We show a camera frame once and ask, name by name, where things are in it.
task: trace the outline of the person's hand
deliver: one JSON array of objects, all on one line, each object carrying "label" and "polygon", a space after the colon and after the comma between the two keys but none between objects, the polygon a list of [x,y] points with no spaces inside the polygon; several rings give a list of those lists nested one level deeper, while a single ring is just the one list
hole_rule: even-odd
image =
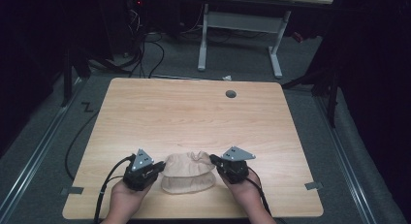
[{"label": "person's hand", "polygon": [[111,190],[110,210],[105,224],[127,223],[139,210],[142,199],[147,195],[151,185],[143,191],[134,191],[127,187],[121,179]]},{"label": "person's hand", "polygon": [[[274,219],[265,210],[261,201],[261,195],[254,184],[248,180],[231,184],[224,177],[221,176],[221,178],[231,191],[236,202],[244,209],[252,224],[275,224]],[[248,178],[261,186],[260,180],[252,170],[248,170]]]}]

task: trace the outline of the forearm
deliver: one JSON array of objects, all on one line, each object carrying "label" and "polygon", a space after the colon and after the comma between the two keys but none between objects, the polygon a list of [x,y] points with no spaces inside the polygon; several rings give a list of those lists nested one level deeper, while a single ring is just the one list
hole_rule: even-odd
[{"label": "forearm", "polygon": [[276,224],[274,218],[264,209],[262,204],[244,208],[251,224]]}]

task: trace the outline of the metal desk leg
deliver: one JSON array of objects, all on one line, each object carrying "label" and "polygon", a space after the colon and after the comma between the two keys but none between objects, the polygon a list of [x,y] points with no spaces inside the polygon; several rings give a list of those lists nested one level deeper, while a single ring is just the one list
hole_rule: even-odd
[{"label": "metal desk leg", "polygon": [[278,63],[277,51],[280,46],[281,39],[284,35],[285,28],[288,24],[288,19],[290,18],[291,11],[287,11],[281,21],[280,27],[278,29],[277,39],[273,47],[269,47],[269,58],[271,59],[272,70],[274,71],[274,76],[277,79],[282,78],[280,64]]},{"label": "metal desk leg", "polygon": [[204,71],[206,69],[206,31],[208,27],[208,4],[205,4],[205,13],[203,17],[203,38],[202,44],[200,45],[200,55],[199,55],[199,71]]}]

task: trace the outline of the person's left hand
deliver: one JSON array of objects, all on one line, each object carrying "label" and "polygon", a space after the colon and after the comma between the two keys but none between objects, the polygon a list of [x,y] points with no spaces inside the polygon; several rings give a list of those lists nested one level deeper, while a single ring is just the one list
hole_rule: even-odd
[{"label": "person's left hand", "polygon": [[151,185],[143,191],[134,191],[127,187],[121,179],[111,190],[110,210],[105,224],[127,223],[139,210],[142,199],[147,195]]}]

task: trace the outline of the table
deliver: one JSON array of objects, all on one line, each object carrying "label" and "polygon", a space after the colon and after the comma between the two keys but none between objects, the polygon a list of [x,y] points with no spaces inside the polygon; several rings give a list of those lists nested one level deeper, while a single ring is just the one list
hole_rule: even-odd
[{"label": "table", "polygon": [[[236,93],[235,98],[226,91]],[[107,174],[139,148],[156,162],[172,153],[217,155],[236,145],[256,155],[248,165],[260,176],[273,216],[320,216],[321,201],[312,182],[299,136],[280,84],[215,80],[111,81],[63,210],[68,219],[92,219]],[[122,176],[128,163],[113,176]],[[166,194],[162,175],[134,218],[245,217],[216,170],[216,184],[203,192]],[[112,181],[101,217],[107,215]]]},{"label": "table", "polygon": [[[284,0],[292,2],[304,2],[311,4],[331,4],[332,0]],[[278,62],[277,51],[287,27],[291,11],[286,11],[283,17],[251,16],[221,12],[209,12],[208,4],[205,4],[203,17],[203,36],[200,44],[198,70],[206,69],[207,29],[208,27],[227,28],[235,30],[256,31],[276,34],[272,47],[269,47],[269,58],[272,70],[277,79],[282,78],[281,68]]]}]

